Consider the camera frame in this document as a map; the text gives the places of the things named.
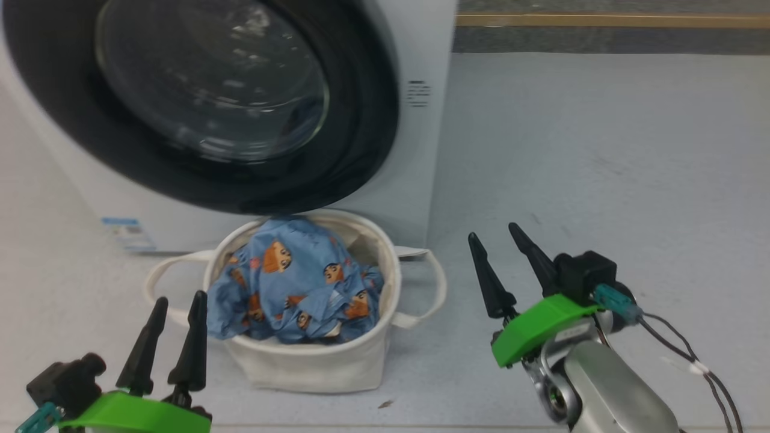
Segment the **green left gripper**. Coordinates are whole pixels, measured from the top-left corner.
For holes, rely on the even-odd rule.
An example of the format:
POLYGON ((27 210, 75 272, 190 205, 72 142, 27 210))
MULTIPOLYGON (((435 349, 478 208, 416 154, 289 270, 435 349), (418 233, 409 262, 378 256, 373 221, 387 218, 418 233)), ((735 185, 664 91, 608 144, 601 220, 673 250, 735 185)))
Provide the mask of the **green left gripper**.
MULTIPOLYGON (((116 387, 127 391, 102 395, 79 417, 57 424, 59 429, 91 432, 209 432, 211 419, 165 401, 143 399, 153 389, 152 367, 158 340, 164 331, 168 299, 157 299, 133 345, 116 387)), ((176 366, 168 375, 172 398, 188 398, 203 391, 207 379, 208 296, 196 292, 188 315, 189 331, 176 366)))

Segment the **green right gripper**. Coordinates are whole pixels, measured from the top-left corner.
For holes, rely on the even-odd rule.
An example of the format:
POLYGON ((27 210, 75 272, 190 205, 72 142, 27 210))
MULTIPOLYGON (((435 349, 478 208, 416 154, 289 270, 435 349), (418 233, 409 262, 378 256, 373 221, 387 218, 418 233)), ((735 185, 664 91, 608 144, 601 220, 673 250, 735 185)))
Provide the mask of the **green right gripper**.
POLYGON ((556 294, 560 293, 560 287, 553 261, 518 224, 509 223, 508 230, 517 249, 527 257, 544 299, 514 318, 517 314, 514 295, 504 289, 476 233, 469 233, 469 249, 487 315, 509 321, 491 344, 498 367, 519 363, 558 332, 599 310, 599 305, 591 300, 580 304, 564 294, 556 294))

